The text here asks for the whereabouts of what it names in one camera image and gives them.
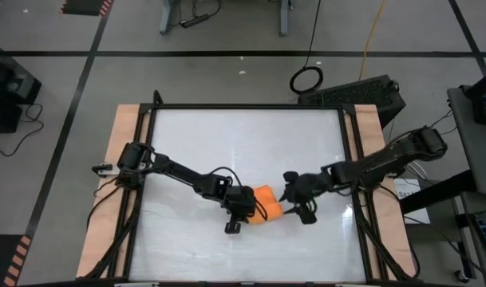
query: concrete floor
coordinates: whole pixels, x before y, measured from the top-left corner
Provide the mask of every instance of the concrete floor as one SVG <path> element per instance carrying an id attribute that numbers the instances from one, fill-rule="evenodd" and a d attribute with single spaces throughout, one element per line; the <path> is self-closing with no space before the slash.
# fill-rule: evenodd
<path id="1" fill-rule="evenodd" d="M 118 104 L 149 102 L 154 89 L 160 90 L 167 103 L 294 103 L 297 98 L 288 88 L 289 79 L 305 61 L 305 57 L 239 57 L 244 52 L 232 57 L 127 53 L 93 57 L 91 47 L 123 52 L 304 51 L 310 42 L 316 3 L 294 2 L 287 37 L 278 36 L 278 4 L 263 0 L 224 0 L 219 14 L 207 22 L 190 29 L 176 27 L 161 36 L 161 1 L 115 0 L 101 42 L 93 45 L 99 17 L 61 15 L 61 1 L 56 0 L 2 1 L 0 46 L 5 51 L 56 53 L 40 57 L 27 53 L 27 57 L 16 58 L 43 83 L 37 102 L 45 108 L 45 128 L 29 138 L 14 157 L 0 156 L 0 234 L 26 232 L 71 100 L 79 100 L 19 284 L 74 279 L 85 220 L 93 204 L 92 191 L 98 182 L 90 167 L 105 157 Z M 456 3 L 478 48 L 486 52 L 486 0 Z M 362 51 L 379 5 L 379 0 L 322 1 L 313 50 Z M 200 14 L 215 8 L 214 0 L 199 3 Z M 191 17 L 189 1 L 184 1 L 182 13 Z M 445 0 L 389 0 L 369 50 L 427 52 L 367 61 L 364 77 L 388 74 L 400 83 L 407 106 L 396 118 L 392 135 L 440 118 L 448 111 L 447 88 L 482 77 L 471 54 L 429 53 L 472 52 Z M 83 53 L 67 57 L 60 51 Z M 310 59 L 310 63 L 316 62 L 324 71 L 323 87 L 327 88 L 357 80 L 361 58 L 347 53 Z M 307 85 L 313 80 L 305 76 L 301 81 Z M 454 126 L 450 118 L 437 128 L 445 132 Z M 21 125 L 17 133 L 0 136 L 0 146 L 10 150 L 30 128 Z M 447 155 L 424 164 L 431 179 L 446 179 L 468 168 L 457 132 L 444 138 L 449 145 Z M 14 175 L 18 180 L 11 180 Z M 449 247 L 443 242 L 413 242 L 413 246 L 420 258 L 421 278 L 456 284 L 452 272 L 460 269 L 460 260 Z M 481 278 L 472 285 L 482 285 Z"/>

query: orange foam block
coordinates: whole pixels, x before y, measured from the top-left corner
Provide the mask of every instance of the orange foam block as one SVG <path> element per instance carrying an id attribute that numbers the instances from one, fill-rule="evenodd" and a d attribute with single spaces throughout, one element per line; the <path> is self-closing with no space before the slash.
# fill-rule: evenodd
<path id="1" fill-rule="evenodd" d="M 280 204 L 276 201 L 276 198 L 273 195 L 273 190 L 269 186 L 255 188 L 253 192 L 255 198 L 260 202 L 260 204 L 262 204 L 265 211 L 267 212 L 267 221 L 281 218 L 283 216 L 282 206 L 280 206 Z M 250 224 L 262 224 L 265 221 L 266 220 L 256 209 L 255 215 L 248 219 L 248 222 Z"/>

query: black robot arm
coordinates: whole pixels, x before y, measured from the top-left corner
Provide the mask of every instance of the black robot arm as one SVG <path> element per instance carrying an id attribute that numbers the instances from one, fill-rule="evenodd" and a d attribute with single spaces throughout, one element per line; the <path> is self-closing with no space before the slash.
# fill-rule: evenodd
<path id="1" fill-rule="evenodd" d="M 204 199 L 219 202 L 231 214 L 230 222 L 225 226 L 227 234 L 239 233 L 239 222 L 248 222 L 248 218 L 255 214 L 253 190 L 246 186 L 233 186 L 230 176 L 214 173 L 224 167 L 202 175 L 141 143 L 127 143 L 117 166 L 121 170 L 117 186 L 134 189 L 141 185 L 145 175 L 156 173 L 187 184 Z"/>
<path id="2" fill-rule="evenodd" d="M 355 190 L 374 188 L 391 172 L 397 172 L 414 160 L 439 159 L 447 151 L 447 144 L 437 130 L 420 128 L 408 132 L 388 143 L 383 149 L 357 161 L 342 161 L 321 167 L 318 174 L 299 175 L 286 172 L 285 192 L 280 201 L 292 202 L 294 207 L 286 213 L 295 212 L 303 224 L 317 221 L 314 198 L 325 192 L 339 192 L 348 187 Z"/>

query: white tabletop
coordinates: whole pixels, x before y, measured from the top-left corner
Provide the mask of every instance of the white tabletop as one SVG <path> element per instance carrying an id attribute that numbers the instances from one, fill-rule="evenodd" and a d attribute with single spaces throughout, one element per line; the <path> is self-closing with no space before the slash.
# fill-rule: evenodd
<path id="1" fill-rule="evenodd" d="M 152 146 L 199 173 L 230 167 L 277 199 L 283 172 L 345 159 L 335 110 L 159 110 Z M 217 202 L 166 176 L 147 177 L 143 200 L 132 281 L 365 281 L 350 197 L 317 198 L 314 225 L 289 214 L 231 235 Z"/>

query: wooden board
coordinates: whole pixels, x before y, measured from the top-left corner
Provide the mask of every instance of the wooden board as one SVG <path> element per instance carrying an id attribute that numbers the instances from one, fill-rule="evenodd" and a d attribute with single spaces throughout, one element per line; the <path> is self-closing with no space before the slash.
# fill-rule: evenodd
<path id="1" fill-rule="evenodd" d="M 364 154 L 369 155 L 382 149 L 385 146 L 385 141 L 383 139 L 379 118 L 377 117 L 376 107 L 373 105 L 356 105 L 355 108 Z M 127 142 L 132 141 L 136 127 L 136 119 L 138 117 L 138 109 L 139 105 L 137 104 L 122 104 L 118 106 L 117 114 L 113 122 L 112 135 L 109 140 L 108 150 L 105 157 L 105 161 L 107 163 L 116 163 L 122 149 L 124 148 L 124 145 Z M 354 137 L 351 132 L 352 128 L 350 126 L 350 119 L 348 116 L 346 117 L 346 124 L 348 127 L 347 129 L 350 140 L 351 155 L 356 155 Z M 145 131 L 147 126 L 148 119 L 144 122 L 142 137 L 146 134 Z M 110 178 L 102 179 L 100 181 L 100 185 L 109 180 Z M 388 187 L 393 192 L 396 192 L 392 179 L 386 179 L 383 182 L 383 186 Z M 102 191 L 99 191 L 97 198 L 95 199 L 95 203 L 106 196 L 110 191 L 113 190 L 113 188 L 114 186 L 110 184 Z M 113 197 L 106 200 L 98 207 L 92 216 L 77 271 L 78 277 L 90 272 L 90 270 L 102 258 L 105 251 L 113 242 L 121 199 L 122 191 L 117 192 Z M 395 258 L 397 263 L 402 266 L 404 271 L 409 275 L 413 275 L 415 273 L 415 269 L 399 203 L 386 191 L 382 190 L 376 190 L 374 192 L 373 200 L 383 244 Z M 128 214 L 130 213 L 131 208 L 132 205 L 129 204 Z M 375 248 L 368 240 L 367 245 L 369 247 L 369 256 L 373 270 L 373 277 L 379 278 Z M 117 263 L 116 276 L 120 276 L 122 274 L 126 246 L 127 242 L 121 247 Z"/>

